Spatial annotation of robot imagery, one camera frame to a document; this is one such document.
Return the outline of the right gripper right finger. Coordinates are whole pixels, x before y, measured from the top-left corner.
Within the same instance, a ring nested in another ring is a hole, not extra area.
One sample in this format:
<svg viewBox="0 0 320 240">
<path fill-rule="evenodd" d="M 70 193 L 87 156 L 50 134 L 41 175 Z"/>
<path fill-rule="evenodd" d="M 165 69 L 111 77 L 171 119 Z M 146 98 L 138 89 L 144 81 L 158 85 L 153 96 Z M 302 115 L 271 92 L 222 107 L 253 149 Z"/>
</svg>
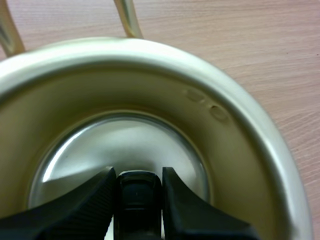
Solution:
<svg viewBox="0 0 320 240">
<path fill-rule="evenodd" d="M 249 223 L 202 200 L 172 167 L 162 169 L 163 223 L 166 240 L 256 240 Z"/>
</svg>

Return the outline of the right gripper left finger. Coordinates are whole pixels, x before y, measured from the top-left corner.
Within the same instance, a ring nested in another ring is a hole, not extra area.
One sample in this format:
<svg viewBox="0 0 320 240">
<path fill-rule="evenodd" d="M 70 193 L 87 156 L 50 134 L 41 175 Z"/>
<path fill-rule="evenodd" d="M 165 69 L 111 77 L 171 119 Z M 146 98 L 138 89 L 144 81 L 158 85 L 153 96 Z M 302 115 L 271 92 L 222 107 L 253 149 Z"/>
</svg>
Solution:
<svg viewBox="0 0 320 240">
<path fill-rule="evenodd" d="M 115 208 L 116 173 L 106 168 L 65 195 L 0 220 L 2 240 L 102 240 Z"/>
</svg>

